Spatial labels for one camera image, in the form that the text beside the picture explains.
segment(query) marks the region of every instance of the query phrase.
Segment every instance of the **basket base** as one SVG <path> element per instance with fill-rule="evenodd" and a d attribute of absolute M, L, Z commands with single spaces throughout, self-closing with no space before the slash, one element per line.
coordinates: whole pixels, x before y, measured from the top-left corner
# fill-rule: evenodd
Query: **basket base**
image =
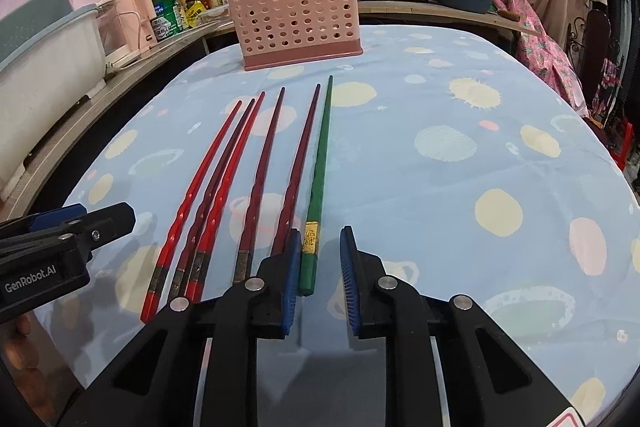
<path fill-rule="evenodd" d="M 360 39 L 353 41 L 329 42 L 328 44 L 316 44 L 304 48 L 292 48 L 277 52 L 251 55 L 244 58 L 244 70 L 254 71 L 276 66 L 288 66 L 300 62 L 312 62 L 327 58 L 351 57 L 362 55 Z"/>

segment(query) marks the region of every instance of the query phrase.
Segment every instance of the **silver screw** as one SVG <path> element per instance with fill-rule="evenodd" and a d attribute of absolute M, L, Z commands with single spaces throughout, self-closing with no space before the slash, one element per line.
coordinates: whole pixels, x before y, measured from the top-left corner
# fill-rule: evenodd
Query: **silver screw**
<path fill-rule="evenodd" d="M 257 292 L 264 288 L 264 281 L 259 277 L 251 277 L 251 279 L 247 279 L 244 283 L 244 287 L 247 288 L 250 292 Z"/>
<path fill-rule="evenodd" d="M 189 299 L 187 297 L 176 297 L 169 304 L 169 308 L 171 308 L 174 312 L 183 312 L 185 309 L 189 307 Z"/>
<path fill-rule="evenodd" d="M 473 306 L 474 302 L 466 295 L 456 295 L 453 297 L 453 304 L 460 310 L 468 310 Z"/>
<path fill-rule="evenodd" d="M 398 281 L 390 275 L 385 275 L 378 279 L 378 286 L 384 290 L 393 290 L 398 287 Z"/>

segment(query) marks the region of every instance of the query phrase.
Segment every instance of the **blue tablecloth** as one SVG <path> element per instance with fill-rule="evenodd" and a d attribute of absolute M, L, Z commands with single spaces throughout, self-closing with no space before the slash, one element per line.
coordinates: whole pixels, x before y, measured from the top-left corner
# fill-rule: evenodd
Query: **blue tablecloth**
<path fill-rule="evenodd" d="M 322 100 L 332 74 L 318 285 L 300 299 L 292 335 L 259 344 L 261 425 L 384 425 L 383 344 L 347 333 L 338 259 L 344 225 L 361 250 L 424 295 L 471 295 L 592 418 L 640 359 L 640 208 L 622 174 L 566 103 L 489 42 L 421 26 L 361 31 L 360 57 L 244 73 L 232 46 L 178 75 L 67 201 L 89 210 L 127 201 L 136 229 L 97 252 L 87 287 L 40 308 L 38 318 L 89 384 L 142 327 L 159 248 L 225 113 L 265 90 L 206 281 L 205 298 L 221 295 L 270 108 L 286 86 L 255 270 L 269 252 L 314 87 L 322 84 Z M 302 219 L 319 115 L 296 211 Z"/>

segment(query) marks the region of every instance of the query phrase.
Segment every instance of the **white sticker with red border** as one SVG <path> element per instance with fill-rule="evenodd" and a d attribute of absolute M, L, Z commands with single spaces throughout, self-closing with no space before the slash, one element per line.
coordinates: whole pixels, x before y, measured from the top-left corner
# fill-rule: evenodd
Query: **white sticker with red border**
<path fill-rule="evenodd" d="M 569 407 L 546 427 L 584 427 L 584 424 L 575 409 Z"/>

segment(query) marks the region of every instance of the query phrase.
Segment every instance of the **dark red chopstick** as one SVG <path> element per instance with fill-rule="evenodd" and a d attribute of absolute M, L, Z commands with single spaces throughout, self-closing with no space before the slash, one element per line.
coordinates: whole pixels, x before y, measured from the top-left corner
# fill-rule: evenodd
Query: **dark red chopstick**
<path fill-rule="evenodd" d="M 202 298 L 202 291 L 204 289 L 204 282 L 207 276 L 207 269 L 209 269 L 211 252 L 213 251 L 213 247 L 216 243 L 216 234 L 218 233 L 218 229 L 220 227 L 220 219 L 222 218 L 222 212 L 225 208 L 226 198 L 228 198 L 231 183 L 233 182 L 236 171 L 238 170 L 240 156 L 244 151 L 244 146 L 246 146 L 247 139 L 249 138 L 249 133 L 254 126 L 255 117 L 258 116 L 258 111 L 260 110 L 263 99 L 264 91 L 260 93 L 260 97 L 255 103 L 254 110 L 252 111 L 251 115 L 249 116 L 249 120 L 242 130 L 240 139 L 238 140 L 236 148 L 231 155 L 231 159 L 226 166 L 225 174 L 222 177 L 222 182 L 220 183 L 220 188 L 216 192 L 213 206 L 209 211 L 209 216 L 207 216 L 207 222 L 204 231 L 202 232 L 200 240 L 198 241 L 198 246 L 196 247 L 196 255 L 193 260 L 193 266 L 191 267 L 189 281 L 187 283 L 187 291 L 185 292 L 185 296 L 192 302 L 200 302 L 200 299 Z"/>
<path fill-rule="evenodd" d="M 167 233 L 166 240 L 164 241 L 164 245 L 160 250 L 160 254 L 158 256 L 158 261 L 156 262 L 156 268 L 154 269 L 154 273 L 149 281 L 149 286 L 146 291 L 145 302 L 142 306 L 142 311 L 140 312 L 140 319 L 146 323 L 153 315 L 158 311 L 158 304 L 160 301 L 160 294 L 162 293 L 162 288 L 164 287 L 164 282 L 166 280 L 166 276 L 169 272 L 169 267 L 171 265 L 171 261 L 174 258 L 175 245 L 178 243 L 180 239 L 180 234 L 182 233 L 182 227 L 184 226 L 184 222 L 189 216 L 189 212 L 191 210 L 191 205 L 193 204 L 193 199 L 196 197 L 198 190 L 200 190 L 200 186 L 202 185 L 202 181 L 204 179 L 211 162 L 222 143 L 223 138 L 225 137 L 226 131 L 228 131 L 229 126 L 234 121 L 238 110 L 242 102 L 236 103 L 236 107 L 233 108 L 228 117 L 226 117 L 225 123 L 222 124 L 222 127 L 218 131 L 218 134 L 214 138 L 211 143 L 209 150 L 205 154 L 200 167 L 196 171 L 189 188 L 187 189 L 187 194 L 184 197 L 184 200 L 178 207 L 178 212 L 175 216 L 174 222 L 169 227 L 169 232 Z"/>
<path fill-rule="evenodd" d="M 238 245 L 233 284 L 241 282 L 251 275 L 251 265 L 254 260 L 255 235 L 258 230 L 258 217 L 260 215 L 260 204 L 262 203 L 262 194 L 264 192 L 264 181 L 267 178 L 269 158 L 271 156 L 271 149 L 273 148 L 273 139 L 276 134 L 283 99 L 284 87 L 280 90 L 278 101 L 273 109 L 269 130 L 264 139 L 262 153 L 258 160 L 258 168 L 255 170 L 254 187 L 251 189 L 251 195 L 249 196 L 249 205 L 247 206 L 244 217 L 244 229 L 242 229 L 242 235 L 240 236 L 240 243 Z"/>
<path fill-rule="evenodd" d="M 228 163 L 229 158 L 231 157 L 231 153 L 233 152 L 236 142 L 238 141 L 238 137 L 242 132 L 244 123 L 251 114 L 254 103 L 255 99 L 252 98 L 251 102 L 249 102 L 249 105 L 244 110 L 242 117 L 238 121 L 238 124 L 236 125 L 236 128 L 234 129 L 234 132 L 229 139 L 229 142 L 226 144 L 225 150 L 223 150 L 222 155 L 220 155 L 220 160 L 218 161 L 218 165 L 216 165 L 216 169 L 211 175 L 211 179 L 209 180 L 209 184 L 207 185 L 207 189 L 205 190 L 202 202 L 198 206 L 195 220 L 193 221 L 193 224 L 189 229 L 187 242 L 185 243 L 182 252 L 180 252 L 180 257 L 178 257 L 178 264 L 175 267 L 174 278 L 171 281 L 171 286 L 169 286 L 169 301 L 180 295 L 184 295 L 187 289 L 188 275 L 191 272 L 191 266 L 193 266 L 196 245 L 198 243 L 198 240 L 200 239 L 200 236 L 202 235 L 202 230 L 205 226 L 205 219 L 211 207 L 211 201 L 213 201 L 213 196 L 216 193 L 218 186 L 220 185 L 220 180 L 222 179 L 226 164 Z"/>
<path fill-rule="evenodd" d="M 298 200 L 300 178 L 302 178 L 302 170 L 305 166 L 306 149 L 309 146 L 311 127 L 314 123 L 314 116 L 316 114 L 316 105 L 318 105 L 319 95 L 320 84 L 316 86 L 316 91 L 314 92 L 314 97 L 311 100 L 309 112 L 306 115 L 305 126 L 302 130 L 302 136 L 300 137 L 298 151 L 296 152 L 296 159 L 293 161 L 293 168 L 291 169 L 289 186 L 287 187 L 287 191 L 284 194 L 284 203 L 282 205 L 282 210 L 280 211 L 280 217 L 278 218 L 278 227 L 276 228 L 276 235 L 273 239 L 271 255 L 278 255 L 284 251 L 284 245 L 287 240 L 287 235 L 289 234 L 289 229 L 291 228 L 293 215 L 296 211 L 296 201 Z"/>

